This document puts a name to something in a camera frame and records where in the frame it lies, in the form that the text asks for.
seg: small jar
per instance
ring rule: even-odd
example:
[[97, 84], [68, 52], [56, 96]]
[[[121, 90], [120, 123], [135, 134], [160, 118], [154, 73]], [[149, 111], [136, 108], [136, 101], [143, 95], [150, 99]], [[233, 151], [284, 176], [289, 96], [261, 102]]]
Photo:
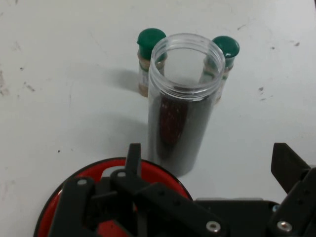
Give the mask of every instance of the small jar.
[[[139, 36], [137, 43], [139, 45], [139, 50], [137, 53], [139, 59], [139, 92], [141, 95], [148, 97], [148, 71], [150, 67], [150, 58], [152, 55], [152, 50], [154, 46], [166, 35], [163, 31], [155, 28], [149, 28], [143, 30]], [[157, 69], [164, 75], [164, 62], [165, 58], [161, 58], [161, 61], [157, 62]]]
[[229, 72], [234, 66], [234, 59], [239, 53], [239, 44], [236, 40], [229, 36], [218, 36], [213, 39], [213, 42], [223, 51], [225, 57], [225, 70], [221, 80], [220, 88], [217, 91], [216, 102], [222, 97], [222, 92]]

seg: spice jar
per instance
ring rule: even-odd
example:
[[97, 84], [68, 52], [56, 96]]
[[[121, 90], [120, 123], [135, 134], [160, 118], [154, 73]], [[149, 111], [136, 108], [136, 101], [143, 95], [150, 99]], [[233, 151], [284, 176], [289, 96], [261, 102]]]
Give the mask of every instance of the spice jar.
[[[168, 54], [164, 75], [160, 58]], [[200, 81], [204, 58], [213, 77]], [[189, 172], [206, 130], [220, 86], [225, 58], [211, 40], [177, 34], [159, 41], [149, 69], [148, 158], [176, 176]]]
[[216, 98], [216, 102], [218, 102], [222, 97], [223, 88], [228, 78], [229, 72], [234, 66], [234, 59], [239, 53], [239, 44], [236, 40], [229, 36], [218, 36], [213, 39], [213, 42], [217, 44], [225, 56], [225, 70]]
[[[139, 36], [137, 43], [139, 44], [139, 50], [137, 53], [139, 59], [139, 92], [141, 95], [148, 97], [148, 70], [150, 67], [150, 58], [154, 46], [166, 35], [163, 31], [155, 28], [149, 28], [143, 30]], [[157, 69], [163, 75], [163, 67], [166, 57], [160, 58], [157, 63]]]

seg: white table surface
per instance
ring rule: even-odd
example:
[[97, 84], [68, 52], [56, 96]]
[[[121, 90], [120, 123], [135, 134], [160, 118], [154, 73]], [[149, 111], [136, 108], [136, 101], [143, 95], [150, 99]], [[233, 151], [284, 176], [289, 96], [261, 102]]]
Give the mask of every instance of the white table surface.
[[148, 27], [240, 43], [181, 178], [192, 196], [282, 201], [274, 142], [316, 163], [315, 16], [313, 0], [1, 0], [1, 236], [31, 236], [50, 194], [81, 167], [135, 142], [146, 158], [136, 40]]

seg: black rim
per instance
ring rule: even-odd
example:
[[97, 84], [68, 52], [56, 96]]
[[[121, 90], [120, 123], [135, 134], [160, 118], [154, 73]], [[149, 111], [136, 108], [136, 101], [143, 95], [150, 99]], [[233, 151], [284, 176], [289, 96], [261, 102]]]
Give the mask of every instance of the black rim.
[[[73, 173], [71, 176], [69, 176], [67, 179], [72, 178], [72, 177], [78, 175], [79, 173], [85, 171], [86, 169], [88, 169], [88, 168], [90, 168], [90, 167], [92, 167], [92, 166], [94, 166], [94, 165], [96, 165], [96, 164], [103, 163], [103, 162], [106, 162], [106, 161], [111, 161], [111, 160], [114, 160], [114, 159], [126, 159], [126, 158], [125, 158], [125, 157], [117, 157], [117, 158], [103, 159], [103, 160], [97, 161], [97, 162], [95, 162], [95, 163], [89, 164], [89, 165], [87, 165], [87, 166], [81, 168], [80, 170], [76, 171], [76, 172]], [[162, 168], [161, 166], [159, 166], [159, 165], [157, 165], [157, 164], [155, 164], [155, 163], [152, 163], [152, 162], [150, 162], [150, 161], [148, 161], [148, 160], [143, 160], [143, 159], [142, 159], [142, 162], [146, 162], [146, 163], [149, 163], [149, 164], [151, 164], [151, 165], [153, 165], [153, 166], [156, 166], [156, 167], [160, 168], [162, 171], [164, 171], [165, 173], [167, 173], [168, 175], [170, 175], [174, 180], [176, 180], [176, 181], [178, 182], [178, 184], [181, 186], [181, 188], [185, 191], [185, 193], [186, 193], [186, 195], [188, 196], [189, 200], [193, 200], [192, 197], [191, 197], [191, 195], [189, 194], [188, 190], [187, 190], [187, 189], [183, 186], [183, 184], [177, 179], [177, 177], [174, 176], [173, 174], [171, 174], [168, 170], [166, 170], [166, 169]], [[61, 190], [62, 187], [63, 187], [64, 182], [65, 182], [67, 179], [65, 179], [65, 180], [61, 183], [61, 185], [58, 186], [58, 188], [53, 192], [53, 194], [49, 197], [49, 199], [48, 199], [47, 202], [45, 203], [45, 205], [44, 205], [42, 211], [40, 212], [38, 221], [36, 222], [36, 226], [35, 226], [35, 230], [34, 230], [34, 235], [33, 235], [33, 237], [37, 237], [41, 220], [42, 220], [42, 218], [43, 218], [44, 213], [46, 212], [46, 209], [47, 209], [48, 205], [50, 204], [50, 202], [51, 202], [51, 200], [53, 199], [53, 197], [55, 197], [56, 194], [58, 194], [58, 193], [60, 192], [60, 190]]]

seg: black mechanical part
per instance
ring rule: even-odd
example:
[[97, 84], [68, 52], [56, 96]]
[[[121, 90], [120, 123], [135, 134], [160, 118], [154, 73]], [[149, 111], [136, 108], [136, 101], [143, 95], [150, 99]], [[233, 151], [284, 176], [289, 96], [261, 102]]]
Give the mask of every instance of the black mechanical part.
[[193, 202], [142, 180], [140, 162], [140, 145], [131, 144], [125, 169], [97, 184], [82, 177], [67, 181], [49, 237], [97, 237], [97, 225], [108, 220], [133, 237], [316, 236], [316, 168], [284, 143], [275, 144], [271, 165], [288, 192], [280, 205], [257, 199]]
[[230, 236], [266, 237], [276, 202], [265, 200], [197, 200], [196, 204], [229, 224]]
[[275, 143], [271, 173], [288, 194], [311, 168], [286, 143]]

